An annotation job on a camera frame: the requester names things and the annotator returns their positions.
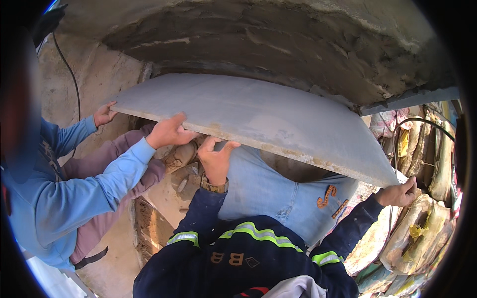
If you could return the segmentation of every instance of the reflective stripe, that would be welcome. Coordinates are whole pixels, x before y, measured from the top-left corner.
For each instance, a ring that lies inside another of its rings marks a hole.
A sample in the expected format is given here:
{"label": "reflective stripe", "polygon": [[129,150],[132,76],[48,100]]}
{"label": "reflective stripe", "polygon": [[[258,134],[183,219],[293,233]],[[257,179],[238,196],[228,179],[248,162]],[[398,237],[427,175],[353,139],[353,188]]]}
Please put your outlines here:
{"label": "reflective stripe", "polygon": [[334,251],[329,251],[327,253],[312,256],[311,260],[318,264],[318,266],[323,266],[329,263],[344,263],[343,257],[339,257]]}
{"label": "reflective stripe", "polygon": [[197,234],[196,232],[181,232],[181,233],[177,233],[174,235],[174,237],[172,237],[171,239],[169,239],[169,241],[167,242],[166,246],[169,245],[169,244],[173,244],[175,242],[179,242],[181,240],[189,240],[189,241],[192,241],[194,243],[194,246],[197,246],[199,247],[199,234]]}
{"label": "reflective stripe", "polygon": [[268,240],[275,243],[278,247],[292,247],[298,252],[303,252],[298,246],[294,245],[288,237],[285,236],[275,236],[275,232],[270,229],[258,231],[255,228],[254,223],[248,221],[243,224],[240,224],[235,227],[235,230],[230,230],[222,234],[219,238],[229,239],[235,233],[247,233],[252,236],[255,240],[263,241]]}

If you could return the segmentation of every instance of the wristwatch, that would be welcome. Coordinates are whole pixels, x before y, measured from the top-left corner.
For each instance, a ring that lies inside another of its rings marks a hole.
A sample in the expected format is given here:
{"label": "wristwatch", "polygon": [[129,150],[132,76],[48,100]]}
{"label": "wristwatch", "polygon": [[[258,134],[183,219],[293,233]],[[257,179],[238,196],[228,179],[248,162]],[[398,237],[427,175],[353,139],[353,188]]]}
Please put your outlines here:
{"label": "wristwatch", "polygon": [[200,187],[214,193],[223,194],[223,193],[226,193],[228,190],[228,178],[225,178],[225,184],[214,185],[208,182],[208,179],[206,177],[206,172],[204,172],[202,173],[202,178],[200,179]]}

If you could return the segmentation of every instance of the boot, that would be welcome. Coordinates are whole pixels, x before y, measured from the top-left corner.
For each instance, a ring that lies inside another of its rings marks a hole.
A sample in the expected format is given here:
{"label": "boot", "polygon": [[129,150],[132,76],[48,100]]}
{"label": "boot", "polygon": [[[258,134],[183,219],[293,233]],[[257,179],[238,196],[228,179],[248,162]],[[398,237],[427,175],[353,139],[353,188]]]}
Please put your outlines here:
{"label": "boot", "polygon": [[175,147],[162,159],[166,165],[166,175],[188,165],[197,155],[197,144],[194,141]]}

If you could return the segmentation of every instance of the black strap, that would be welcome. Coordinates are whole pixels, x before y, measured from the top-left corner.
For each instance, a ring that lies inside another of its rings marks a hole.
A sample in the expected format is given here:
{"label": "black strap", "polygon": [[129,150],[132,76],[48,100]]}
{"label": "black strap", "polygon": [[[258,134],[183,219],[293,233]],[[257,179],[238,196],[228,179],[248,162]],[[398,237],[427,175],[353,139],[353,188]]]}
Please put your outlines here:
{"label": "black strap", "polygon": [[85,257],[84,259],[82,259],[78,263],[74,264],[74,269],[75,270],[81,269],[81,268],[83,268],[84,266],[86,266],[90,263],[94,263],[94,262],[100,260],[102,257],[106,256],[107,252],[108,252],[108,247],[106,247],[102,252],[99,252],[94,256]]}

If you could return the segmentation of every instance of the blue jeans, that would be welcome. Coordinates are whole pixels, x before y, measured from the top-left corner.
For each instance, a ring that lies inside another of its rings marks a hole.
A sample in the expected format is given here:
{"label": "blue jeans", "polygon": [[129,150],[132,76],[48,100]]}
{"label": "blue jeans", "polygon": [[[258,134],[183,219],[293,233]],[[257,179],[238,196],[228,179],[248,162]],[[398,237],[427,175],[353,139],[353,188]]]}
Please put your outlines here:
{"label": "blue jeans", "polygon": [[[220,150],[225,142],[218,143]],[[232,151],[228,194],[218,213],[219,219],[234,220],[249,216],[268,215],[298,234],[309,247],[315,245],[336,225],[339,211],[358,187],[358,181],[336,173],[320,181],[298,183],[270,168],[261,158],[260,150],[240,146]],[[328,196],[328,204],[318,208],[317,200],[325,199],[328,187],[336,187],[336,196]]]}

